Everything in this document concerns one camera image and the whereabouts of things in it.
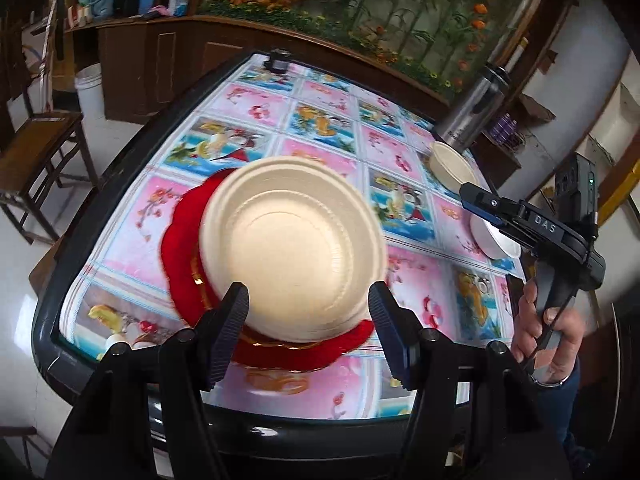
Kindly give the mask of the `person's right hand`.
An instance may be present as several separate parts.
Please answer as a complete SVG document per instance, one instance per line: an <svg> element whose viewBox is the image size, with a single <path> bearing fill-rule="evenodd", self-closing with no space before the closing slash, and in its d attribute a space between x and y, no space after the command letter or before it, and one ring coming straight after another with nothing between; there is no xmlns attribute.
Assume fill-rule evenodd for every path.
<svg viewBox="0 0 640 480"><path fill-rule="evenodd" d="M523 295L518 302L511 351L519 363L532 354L535 358L541 358L547 368L539 382L555 385L564 382L572 374L586 326L582 315L575 308L567 308L563 312L560 312L559 308L550 308L541 318L536 312L536 300L537 284L531 278L525 284ZM555 350L536 351L538 339L542 336L544 329L550 325L562 334L560 343Z"/></svg>

